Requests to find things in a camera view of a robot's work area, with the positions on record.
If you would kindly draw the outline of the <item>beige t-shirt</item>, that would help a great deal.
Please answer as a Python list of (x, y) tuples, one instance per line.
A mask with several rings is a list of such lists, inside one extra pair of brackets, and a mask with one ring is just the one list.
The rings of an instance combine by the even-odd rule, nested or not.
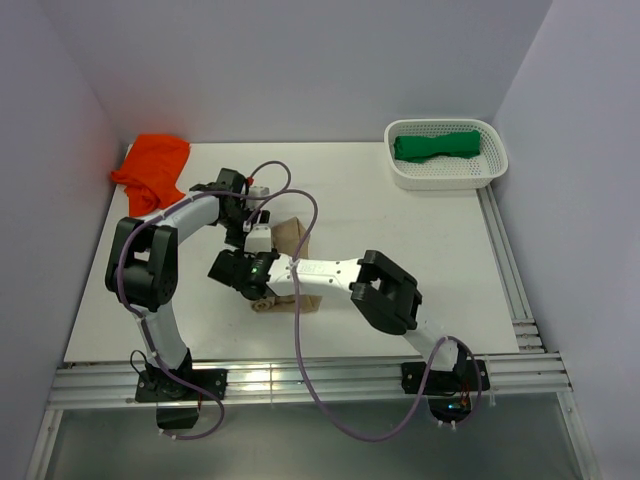
[[(275, 225), (272, 229), (272, 244), (278, 253), (292, 255), (300, 239), (306, 233), (306, 228), (297, 217), (292, 217)], [(319, 310), (321, 296), (302, 295), (300, 298), (300, 313), (308, 314)], [(266, 297), (250, 302), (254, 312), (264, 313), (293, 313), (295, 311), (295, 296)]]

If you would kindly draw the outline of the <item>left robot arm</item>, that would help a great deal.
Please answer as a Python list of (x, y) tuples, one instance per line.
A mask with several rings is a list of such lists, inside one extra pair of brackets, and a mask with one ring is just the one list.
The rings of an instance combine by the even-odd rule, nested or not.
[(141, 217), (125, 217), (116, 226), (105, 284), (139, 324), (146, 353), (141, 387), (162, 399), (183, 399), (202, 390), (192, 356), (183, 341), (172, 299), (178, 286), (178, 250), (207, 226), (225, 229), (225, 249), (208, 275), (248, 300), (270, 295), (268, 270), (276, 258), (259, 205), (266, 187), (236, 170), (222, 169), (217, 179), (197, 184), (169, 207)]

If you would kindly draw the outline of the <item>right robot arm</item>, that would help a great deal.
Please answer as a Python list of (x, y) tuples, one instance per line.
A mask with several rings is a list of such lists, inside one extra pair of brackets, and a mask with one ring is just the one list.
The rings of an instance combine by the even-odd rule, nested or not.
[(417, 280), (379, 251), (359, 259), (294, 259), (272, 252), (218, 254), (208, 277), (249, 301), (293, 298), (296, 294), (349, 299), (367, 323), (384, 334), (400, 336), (424, 359), (432, 359), (433, 378), (452, 390), (468, 374), (464, 350), (419, 312)]

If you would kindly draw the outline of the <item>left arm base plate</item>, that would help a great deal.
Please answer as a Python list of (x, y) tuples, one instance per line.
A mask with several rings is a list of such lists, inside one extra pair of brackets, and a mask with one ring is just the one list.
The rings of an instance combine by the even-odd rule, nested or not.
[[(218, 399), (225, 398), (228, 371), (226, 369), (196, 369), (187, 373), (186, 382), (206, 390)], [(205, 399), (202, 393), (170, 379), (160, 369), (152, 367), (139, 375), (136, 403), (167, 403)]]

